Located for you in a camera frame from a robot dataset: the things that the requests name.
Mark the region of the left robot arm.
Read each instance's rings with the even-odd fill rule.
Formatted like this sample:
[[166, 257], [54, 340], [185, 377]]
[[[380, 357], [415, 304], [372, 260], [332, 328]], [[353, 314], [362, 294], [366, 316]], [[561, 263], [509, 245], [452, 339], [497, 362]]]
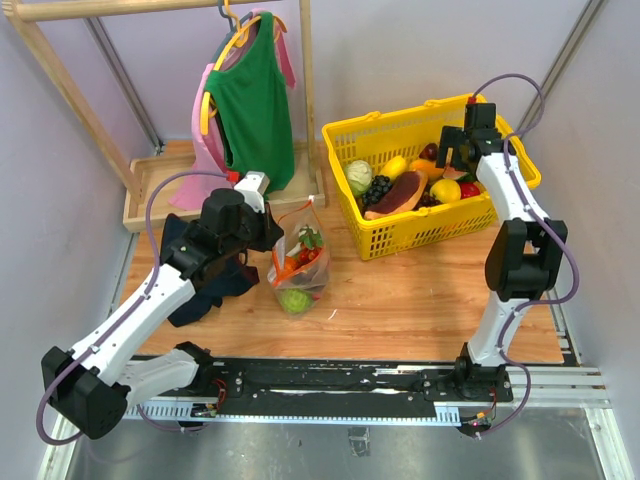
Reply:
[[222, 274], [246, 250], [265, 252], [282, 237], [268, 202], [255, 187], [218, 189], [199, 219], [160, 255], [140, 287], [93, 333], [41, 360], [45, 393], [36, 420], [51, 406], [80, 435], [109, 433], [132, 407], [173, 389], [200, 396], [214, 383], [213, 359], [190, 342], [152, 360], [129, 361], [158, 326]]

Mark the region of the yellow toy lemon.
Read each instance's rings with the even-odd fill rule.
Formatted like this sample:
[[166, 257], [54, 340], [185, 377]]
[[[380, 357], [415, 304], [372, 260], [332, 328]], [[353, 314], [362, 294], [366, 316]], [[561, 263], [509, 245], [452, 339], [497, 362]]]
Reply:
[[449, 204], [461, 199], [461, 187], [452, 179], [441, 179], [434, 183], [429, 195], [442, 204]]

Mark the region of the dark toy grapes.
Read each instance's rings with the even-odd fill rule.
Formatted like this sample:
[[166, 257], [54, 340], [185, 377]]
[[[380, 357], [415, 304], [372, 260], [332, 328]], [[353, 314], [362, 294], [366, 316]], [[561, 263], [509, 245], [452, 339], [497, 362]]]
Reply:
[[392, 181], [388, 176], [376, 175], [369, 188], [361, 196], [362, 204], [365, 208], [378, 204], [382, 198], [391, 190]]

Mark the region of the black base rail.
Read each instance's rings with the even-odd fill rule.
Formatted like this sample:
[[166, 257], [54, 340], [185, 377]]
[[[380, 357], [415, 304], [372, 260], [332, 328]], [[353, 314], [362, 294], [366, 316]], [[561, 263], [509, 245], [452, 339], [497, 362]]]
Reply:
[[505, 367], [348, 360], [218, 358], [210, 378], [167, 397], [213, 401], [228, 417], [292, 421], [429, 421], [439, 402], [496, 406], [513, 399]]

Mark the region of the yellow plastic shopping basket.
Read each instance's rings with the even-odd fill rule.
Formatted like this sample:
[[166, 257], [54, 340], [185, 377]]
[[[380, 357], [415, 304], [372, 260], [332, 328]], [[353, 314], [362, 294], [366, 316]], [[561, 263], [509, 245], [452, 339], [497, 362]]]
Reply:
[[364, 160], [379, 172], [397, 155], [408, 161], [417, 159], [428, 143], [440, 140], [444, 126], [464, 125], [469, 97], [463, 94], [428, 100], [412, 108], [389, 113], [375, 111], [323, 126], [339, 205], [362, 259], [470, 234], [487, 228], [497, 219], [489, 193], [482, 191], [453, 204], [369, 221], [363, 218], [344, 175], [346, 165], [355, 160]]

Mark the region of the wooden clothes rack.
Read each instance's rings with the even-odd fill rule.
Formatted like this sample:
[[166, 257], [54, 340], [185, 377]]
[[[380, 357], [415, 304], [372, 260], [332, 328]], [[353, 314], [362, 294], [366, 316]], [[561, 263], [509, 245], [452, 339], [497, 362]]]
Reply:
[[[2, 11], [39, 62], [77, 118], [94, 139], [111, 168], [126, 187], [123, 224], [136, 233], [144, 229], [144, 209], [152, 190], [170, 175], [183, 173], [195, 161], [185, 141], [173, 142], [159, 156], [128, 160], [116, 146], [97, 114], [56, 54], [38, 24], [40, 22], [89, 19], [212, 7], [213, 1], [52, 1], [23, 3], [4, 1]], [[302, 206], [308, 199], [319, 207], [328, 205], [322, 155], [315, 140], [314, 87], [311, 37], [311, 3], [299, 3], [305, 89], [306, 137], [296, 144], [297, 167], [287, 189], [271, 197], [272, 209], [283, 213]]]

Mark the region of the dark navy cloth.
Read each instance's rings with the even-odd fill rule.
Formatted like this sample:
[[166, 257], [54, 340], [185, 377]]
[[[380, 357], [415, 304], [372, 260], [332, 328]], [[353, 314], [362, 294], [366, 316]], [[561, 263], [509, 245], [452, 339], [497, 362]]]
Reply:
[[[166, 218], [162, 233], [160, 258], [169, 254], [170, 245], [179, 239], [188, 223], [175, 214]], [[240, 297], [260, 282], [258, 269], [244, 264], [239, 256], [226, 260], [223, 272], [209, 281], [193, 298], [179, 307], [169, 317], [174, 327], [184, 327], [198, 322], [213, 308], [220, 308], [226, 297]]]

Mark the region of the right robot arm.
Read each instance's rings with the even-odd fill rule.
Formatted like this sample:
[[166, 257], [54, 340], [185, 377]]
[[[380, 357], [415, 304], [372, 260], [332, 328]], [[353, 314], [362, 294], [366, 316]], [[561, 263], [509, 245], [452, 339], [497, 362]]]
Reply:
[[538, 205], [510, 139], [496, 126], [496, 107], [469, 98], [461, 127], [441, 131], [438, 165], [473, 173], [501, 223], [485, 262], [489, 301], [480, 326], [445, 380], [465, 400], [511, 398], [506, 354], [523, 316], [555, 285], [568, 230]]

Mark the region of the dark purple toy fig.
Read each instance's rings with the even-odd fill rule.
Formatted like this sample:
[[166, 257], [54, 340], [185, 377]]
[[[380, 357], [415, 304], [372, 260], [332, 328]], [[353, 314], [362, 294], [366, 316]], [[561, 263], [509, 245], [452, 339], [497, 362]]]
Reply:
[[436, 143], [428, 143], [420, 152], [419, 157], [429, 161], [436, 161], [438, 158], [439, 147]]

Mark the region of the clear zip top bag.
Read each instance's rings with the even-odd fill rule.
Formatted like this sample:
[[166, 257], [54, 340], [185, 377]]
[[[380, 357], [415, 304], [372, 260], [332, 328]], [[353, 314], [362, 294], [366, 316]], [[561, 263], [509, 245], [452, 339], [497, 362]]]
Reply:
[[300, 316], [322, 298], [330, 277], [328, 240], [314, 197], [282, 215], [276, 224], [283, 236], [272, 249], [267, 280], [281, 308]]

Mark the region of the toy cherry bunch with leaves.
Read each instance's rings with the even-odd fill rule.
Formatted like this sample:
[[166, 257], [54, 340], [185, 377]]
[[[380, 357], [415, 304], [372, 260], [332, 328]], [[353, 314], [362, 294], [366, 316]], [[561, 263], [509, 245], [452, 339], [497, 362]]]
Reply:
[[300, 251], [297, 260], [300, 266], [304, 266], [319, 256], [324, 240], [319, 230], [314, 230], [311, 226], [305, 226], [299, 231]]

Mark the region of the green toy cabbage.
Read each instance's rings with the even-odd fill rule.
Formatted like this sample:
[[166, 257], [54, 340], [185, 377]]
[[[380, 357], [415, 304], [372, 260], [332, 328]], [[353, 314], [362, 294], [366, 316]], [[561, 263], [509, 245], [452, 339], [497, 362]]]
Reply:
[[303, 314], [314, 304], [312, 295], [301, 289], [282, 290], [278, 300], [284, 311], [291, 315]]

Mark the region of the green tank top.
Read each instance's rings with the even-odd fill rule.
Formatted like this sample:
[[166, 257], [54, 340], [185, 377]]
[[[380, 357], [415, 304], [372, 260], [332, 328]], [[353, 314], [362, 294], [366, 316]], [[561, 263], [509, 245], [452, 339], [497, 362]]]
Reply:
[[286, 188], [295, 172], [286, 92], [274, 45], [274, 15], [263, 12], [248, 51], [229, 69], [213, 70], [204, 90], [217, 108], [225, 166], [242, 175], [262, 172], [268, 192]]

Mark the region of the pink shirt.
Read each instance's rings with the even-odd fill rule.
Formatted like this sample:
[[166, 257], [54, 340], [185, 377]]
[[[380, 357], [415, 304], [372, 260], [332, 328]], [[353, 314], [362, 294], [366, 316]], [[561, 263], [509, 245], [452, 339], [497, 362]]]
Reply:
[[[195, 161], [191, 167], [192, 171], [212, 171], [216, 173], [226, 173], [228, 168], [224, 160], [223, 140], [216, 124], [216, 119], [212, 119], [209, 134], [202, 137], [196, 126], [196, 118], [194, 106], [195, 102], [200, 99], [199, 92], [203, 75], [195, 96], [192, 115], [191, 115], [191, 134], [192, 144], [194, 147]], [[212, 190], [216, 188], [226, 188], [229, 182], [226, 179], [216, 176], [193, 175], [186, 176], [183, 183], [176, 193], [171, 197], [169, 203], [181, 210], [199, 210], [202, 202], [209, 196]]]

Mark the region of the toy watermelon slice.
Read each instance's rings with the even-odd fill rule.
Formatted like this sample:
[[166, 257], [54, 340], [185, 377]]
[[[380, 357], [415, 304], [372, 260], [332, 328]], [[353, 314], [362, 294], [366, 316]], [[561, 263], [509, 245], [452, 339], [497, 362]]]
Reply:
[[453, 166], [447, 166], [444, 169], [442, 178], [454, 180], [458, 183], [473, 183], [476, 181], [476, 177], [472, 172], [457, 170]]

